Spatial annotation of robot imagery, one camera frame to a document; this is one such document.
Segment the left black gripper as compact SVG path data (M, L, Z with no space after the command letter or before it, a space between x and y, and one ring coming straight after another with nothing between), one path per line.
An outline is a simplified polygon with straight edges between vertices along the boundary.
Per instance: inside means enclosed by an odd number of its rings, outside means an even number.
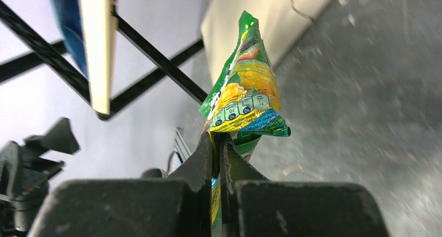
M26 236L49 192L49 181L64 161L41 156L48 151L73 155L80 146L70 119L61 117L44 135L30 135L20 145L1 149L1 236Z

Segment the green lemon candy bag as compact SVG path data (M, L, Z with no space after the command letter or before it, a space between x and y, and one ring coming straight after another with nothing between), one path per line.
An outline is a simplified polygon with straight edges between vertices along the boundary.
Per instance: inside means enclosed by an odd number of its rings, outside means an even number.
M264 135L287 137L291 131L279 114L281 98L271 61L261 38L259 21L243 11L236 48L200 107L206 118L214 154L220 137L230 134L236 152L249 162Z

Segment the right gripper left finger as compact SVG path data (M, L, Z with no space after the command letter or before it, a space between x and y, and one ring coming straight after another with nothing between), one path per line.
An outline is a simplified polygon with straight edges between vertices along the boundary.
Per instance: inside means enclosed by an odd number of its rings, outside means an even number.
M70 180L45 199L29 236L210 236L208 133L166 178Z

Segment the blue Blendy candy bag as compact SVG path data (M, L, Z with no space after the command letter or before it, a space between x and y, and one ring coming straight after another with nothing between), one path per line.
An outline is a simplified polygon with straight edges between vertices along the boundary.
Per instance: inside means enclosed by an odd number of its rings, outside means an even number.
M81 73L87 78L88 68L82 34L82 23L78 0L52 0L53 8L64 36L67 52L73 57Z

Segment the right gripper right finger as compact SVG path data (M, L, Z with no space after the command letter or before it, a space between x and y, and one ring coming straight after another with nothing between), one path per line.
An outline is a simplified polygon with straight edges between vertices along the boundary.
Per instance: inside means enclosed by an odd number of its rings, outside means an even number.
M389 236L373 195L349 182L274 182L219 139L223 236Z

